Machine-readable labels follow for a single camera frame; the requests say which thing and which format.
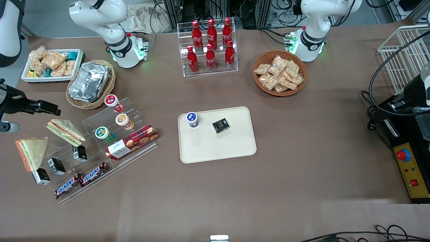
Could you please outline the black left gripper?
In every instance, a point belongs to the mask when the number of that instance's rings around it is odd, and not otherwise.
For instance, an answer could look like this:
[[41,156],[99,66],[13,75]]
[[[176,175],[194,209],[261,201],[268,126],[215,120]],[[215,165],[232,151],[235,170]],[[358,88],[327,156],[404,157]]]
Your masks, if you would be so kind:
[[394,116],[415,116],[413,108],[429,108],[429,89],[425,88],[421,76],[416,76],[403,89],[400,95],[392,95],[382,103],[378,104],[372,121],[381,122]]

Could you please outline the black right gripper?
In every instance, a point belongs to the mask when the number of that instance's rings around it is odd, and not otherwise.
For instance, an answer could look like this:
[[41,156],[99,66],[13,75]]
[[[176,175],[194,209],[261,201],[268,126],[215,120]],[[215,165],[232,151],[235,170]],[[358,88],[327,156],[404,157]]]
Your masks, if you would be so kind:
[[26,95],[11,86],[6,85],[5,80],[1,79],[1,116],[4,114],[15,114],[24,112],[28,114],[47,113],[60,116],[61,110],[56,104],[44,100],[31,100]]

